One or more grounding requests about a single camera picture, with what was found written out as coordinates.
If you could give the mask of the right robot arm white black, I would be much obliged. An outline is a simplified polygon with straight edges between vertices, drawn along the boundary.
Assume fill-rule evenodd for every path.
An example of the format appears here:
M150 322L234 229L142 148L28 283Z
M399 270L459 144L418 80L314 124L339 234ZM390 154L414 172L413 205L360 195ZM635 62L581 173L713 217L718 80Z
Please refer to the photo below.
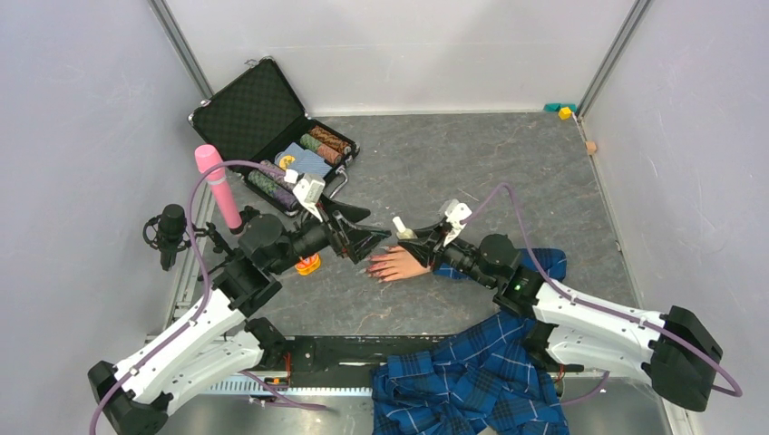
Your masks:
M502 234L475 246L447 219L416 230L399 217L393 222L399 246L421 265L451 266L494 290L503 311L534 320L523 346L530 367L600 370L643 382L686 410L706 409L723 350L693 312L676 305L666 313L641 310L545 280Z

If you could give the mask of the grey nail polish cap brush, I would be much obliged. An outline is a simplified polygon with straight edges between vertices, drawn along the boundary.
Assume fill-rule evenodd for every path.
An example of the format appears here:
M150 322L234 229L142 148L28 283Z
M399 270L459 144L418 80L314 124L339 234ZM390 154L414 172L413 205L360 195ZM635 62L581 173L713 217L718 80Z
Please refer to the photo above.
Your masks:
M394 227L396 229L396 234L401 237L402 235L407 233L408 228L402 221L402 219L398 216L393 217L392 219Z

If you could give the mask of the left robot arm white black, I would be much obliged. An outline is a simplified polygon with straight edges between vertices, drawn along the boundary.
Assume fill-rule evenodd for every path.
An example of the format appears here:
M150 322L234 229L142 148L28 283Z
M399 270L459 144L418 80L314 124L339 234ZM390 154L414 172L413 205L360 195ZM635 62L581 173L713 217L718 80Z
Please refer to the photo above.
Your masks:
M319 217L289 229L253 211L229 262L204 279L191 309L133 355L88 371L97 409L118 434L155 434L193 397L256 366L278 367L285 345L265 318L252 316L282 287L276 277L323 249L357 264L392 233L364 224L370 212L321 198Z

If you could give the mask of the nail polish bottle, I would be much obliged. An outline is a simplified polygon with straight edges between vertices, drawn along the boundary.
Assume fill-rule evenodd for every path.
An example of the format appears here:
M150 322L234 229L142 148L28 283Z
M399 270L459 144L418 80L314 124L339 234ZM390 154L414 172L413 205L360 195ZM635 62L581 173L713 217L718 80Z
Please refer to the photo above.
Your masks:
M399 240L416 239L417 235L412 231L412 229L406 228L403 231L398 231L397 232L397 237L398 237Z

